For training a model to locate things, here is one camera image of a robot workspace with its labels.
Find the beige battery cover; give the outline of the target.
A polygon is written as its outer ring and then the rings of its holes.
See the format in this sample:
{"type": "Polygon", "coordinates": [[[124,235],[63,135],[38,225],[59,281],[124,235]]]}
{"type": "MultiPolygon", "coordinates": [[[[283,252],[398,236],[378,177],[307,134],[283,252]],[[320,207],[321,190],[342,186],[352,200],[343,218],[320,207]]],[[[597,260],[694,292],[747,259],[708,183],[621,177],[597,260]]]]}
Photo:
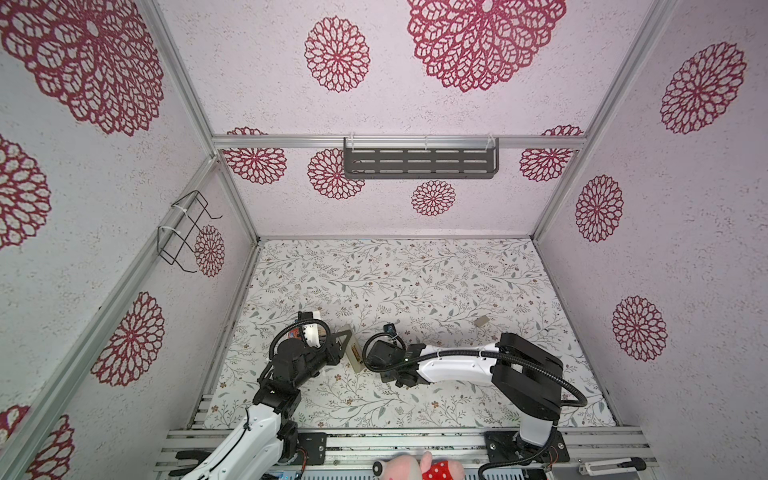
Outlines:
{"type": "Polygon", "coordinates": [[[489,318],[488,316],[486,316],[486,315],[483,315],[483,316],[481,316],[481,317],[477,318],[477,319],[476,319],[476,320],[473,322],[473,324],[474,324],[474,326],[475,326],[475,327],[477,327],[477,328],[482,328],[482,327],[484,327],[485,325],[487,325],[489,322],[490,322],[490,318],[489,318]]]}

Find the beige remote control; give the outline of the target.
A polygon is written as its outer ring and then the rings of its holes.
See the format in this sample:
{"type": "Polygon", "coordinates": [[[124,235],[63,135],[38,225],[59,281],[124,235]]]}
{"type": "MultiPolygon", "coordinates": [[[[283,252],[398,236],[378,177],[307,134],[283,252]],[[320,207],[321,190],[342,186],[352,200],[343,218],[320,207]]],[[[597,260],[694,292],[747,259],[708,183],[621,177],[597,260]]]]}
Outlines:
{"type": "Polygon", "coordinates": [[[366,369],[362,359],[361,349],[356,342],[350,342],[347,345],[345,349],[345,355],[351,365],[352,370],[356,374],[359,374],[366,369]]]}

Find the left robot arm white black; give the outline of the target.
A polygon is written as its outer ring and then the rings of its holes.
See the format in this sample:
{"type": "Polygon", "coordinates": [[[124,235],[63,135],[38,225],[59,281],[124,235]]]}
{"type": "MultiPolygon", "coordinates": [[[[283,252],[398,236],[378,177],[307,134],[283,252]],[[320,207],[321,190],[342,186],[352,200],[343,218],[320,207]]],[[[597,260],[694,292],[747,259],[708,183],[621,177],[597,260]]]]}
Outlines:
{"type": "Polygon", "coordinates": [[[179,479],[260,479],[277,464],[293,461],[299,450],[298,426],[292,420],[301,403],[301,387],[327,366],[341,363],[352,331],[333,332],[318,319],[283,328],[268,349],[259,389],[239,424],[210,453],[186,450],[178,460],[191,467],[171,471],[179,479]]]}

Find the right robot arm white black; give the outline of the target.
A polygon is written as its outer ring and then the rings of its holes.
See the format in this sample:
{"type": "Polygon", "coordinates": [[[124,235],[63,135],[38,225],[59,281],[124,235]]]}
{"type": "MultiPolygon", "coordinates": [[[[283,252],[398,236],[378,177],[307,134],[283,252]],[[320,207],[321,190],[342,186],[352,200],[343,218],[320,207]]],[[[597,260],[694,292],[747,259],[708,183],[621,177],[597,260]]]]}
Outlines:
{"type": "Polygon", "coordinates": [[[415,387],[461,381],[492,386],[520,412],[519,440],[542,447],[559,421],[564,389],[563,362],[514,333],[495,344],[441,349],[423,343],[407,346],[386,333],[364,346],[365,366],[385,383],[415,387]]]}

